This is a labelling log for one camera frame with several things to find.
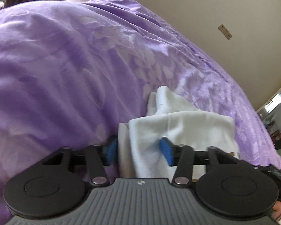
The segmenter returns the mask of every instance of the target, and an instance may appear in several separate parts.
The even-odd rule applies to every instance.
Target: black clamp
[[[270,164],[269,166],[257,166],[254,168],[270,177],[276,183],[279,189],[278,201],[281,201],[281,169],[276,168],[273,164]]]
[[[208,209],[234,218],[253,218],[272,211],[279,195],[276,180],[253,165],[217,147],[194,151],[190,146],[175,146],[166,137],[160,147],[168,165],[177,166],[172,185],[189,188]],[[197,182],[192,182],[193,165],[206,166],[206,174]],[[281,182],[275,171],[270,173]]]
[[[12,214],[24,218],[48,218],[77,207],[95,187],[108,186],[104,166],[117,158],[117,138],[107,145],[88,146],[71,151],[64,147],[35,163],[6,184],[3,197]],[[86,167],[88,182],[75,173],[75,167]]]

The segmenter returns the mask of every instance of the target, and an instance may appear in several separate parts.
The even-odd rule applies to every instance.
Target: bed
[[[38,1],[0,11],[0,224],[15,174],[63,146],[104,143],[166,85],[233,118],[241,159],[281,157],[243,90],[203,50],[135,0]],[[117,176],[108,170],[110,178]]]

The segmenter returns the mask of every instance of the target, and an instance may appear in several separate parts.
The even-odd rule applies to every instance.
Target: ribbed gray surface
[[[76,210],[48,220],[13,217],[7,225],[273,225],[269,217],[231,221],[201,207],[188,189],[167,179],[118,178],[106,188],[94,189]]]

